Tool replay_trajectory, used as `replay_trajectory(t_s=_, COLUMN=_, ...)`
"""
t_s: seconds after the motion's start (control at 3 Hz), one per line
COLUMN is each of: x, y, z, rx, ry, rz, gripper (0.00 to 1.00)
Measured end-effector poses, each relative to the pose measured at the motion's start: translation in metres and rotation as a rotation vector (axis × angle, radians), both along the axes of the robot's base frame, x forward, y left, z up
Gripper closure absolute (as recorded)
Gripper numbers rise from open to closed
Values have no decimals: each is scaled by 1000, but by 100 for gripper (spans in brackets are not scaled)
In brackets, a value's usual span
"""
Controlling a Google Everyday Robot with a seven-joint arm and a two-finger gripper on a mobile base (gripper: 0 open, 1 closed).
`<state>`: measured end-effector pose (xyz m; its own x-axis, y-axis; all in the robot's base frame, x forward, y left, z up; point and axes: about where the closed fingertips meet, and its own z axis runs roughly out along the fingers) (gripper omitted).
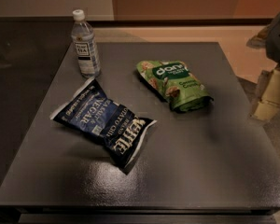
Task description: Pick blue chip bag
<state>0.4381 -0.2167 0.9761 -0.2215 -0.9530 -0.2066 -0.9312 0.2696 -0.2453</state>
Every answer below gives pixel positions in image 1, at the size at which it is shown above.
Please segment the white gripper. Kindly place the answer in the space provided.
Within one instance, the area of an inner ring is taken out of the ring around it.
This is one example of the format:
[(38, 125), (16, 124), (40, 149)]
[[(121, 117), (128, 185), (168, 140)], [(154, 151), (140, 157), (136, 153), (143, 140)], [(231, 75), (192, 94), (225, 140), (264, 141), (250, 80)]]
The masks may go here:
[(272, 71), (261, 71), (250, 113), (253, 119), (269, 121), (280, 111), (280, 11), (246, 45), (265, 49), (266, 56), (278, 63)]

